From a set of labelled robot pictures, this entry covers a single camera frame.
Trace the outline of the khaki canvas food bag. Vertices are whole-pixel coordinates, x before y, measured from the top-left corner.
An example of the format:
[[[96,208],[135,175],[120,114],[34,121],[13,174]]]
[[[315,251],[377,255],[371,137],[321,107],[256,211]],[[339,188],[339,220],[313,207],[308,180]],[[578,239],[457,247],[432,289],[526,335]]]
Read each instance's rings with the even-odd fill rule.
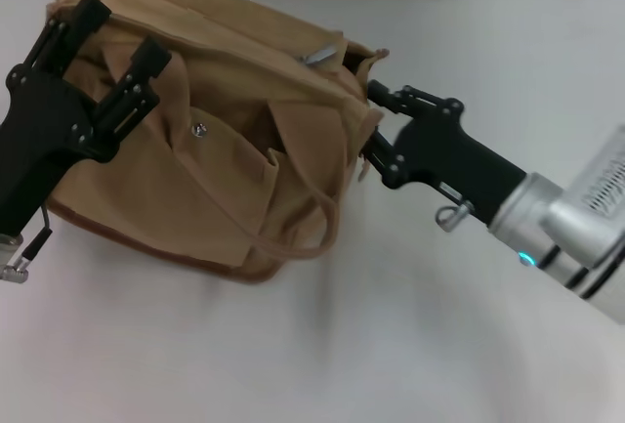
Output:
[[[49,208],[149,255],[241,281],[330,249],[382,117],[366,81],[386,51],[249,0],[101,1],[111,17],[69,82],[100,99],[149,36],[171,60],[151,84],[159,105],[110,162],[73,166]],[[332,65],[298,61],[330,43],[343,47]]]

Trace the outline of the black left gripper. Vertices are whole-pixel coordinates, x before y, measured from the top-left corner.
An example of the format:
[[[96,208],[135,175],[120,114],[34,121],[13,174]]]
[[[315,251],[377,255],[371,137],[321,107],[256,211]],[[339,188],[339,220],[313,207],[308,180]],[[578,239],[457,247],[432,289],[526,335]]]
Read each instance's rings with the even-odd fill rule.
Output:
[[[148,81],[159,76],[171,54],[151,37],[99,103],[61,79],[110,15],[100,0],[80,0],[69,15],[54,13],[24,61],[13,67],[10,108],[0,124],[1,234],[19,236],[74,164],[109,162],[160,103]]]

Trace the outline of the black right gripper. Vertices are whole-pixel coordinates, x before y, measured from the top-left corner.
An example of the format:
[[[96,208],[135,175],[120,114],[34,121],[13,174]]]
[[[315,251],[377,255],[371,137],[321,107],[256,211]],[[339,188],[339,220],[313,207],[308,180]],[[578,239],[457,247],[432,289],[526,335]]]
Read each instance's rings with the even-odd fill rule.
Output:
[[[394,114],[411,117],[393,144],[375,130],[362,149],[388,188],[423,183],[443,192],[440,186],[445,184],[458,192],[448,199],[470,202],[473,216],[489,225],[525,179],[520,167],[462,129],[463,106],[459,101],[409,85],[392,91],[377,80],[367,83],[367,98]]]

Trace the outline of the silver zipper pull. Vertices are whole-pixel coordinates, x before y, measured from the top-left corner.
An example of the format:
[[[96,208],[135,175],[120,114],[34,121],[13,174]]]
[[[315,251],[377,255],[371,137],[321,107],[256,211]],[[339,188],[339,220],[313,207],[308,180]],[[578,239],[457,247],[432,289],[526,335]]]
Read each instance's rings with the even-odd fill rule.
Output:
[[[298,61],[308,67],[332,65],[340,58],[342,52],[341,44],[330,43],[299,57]]]

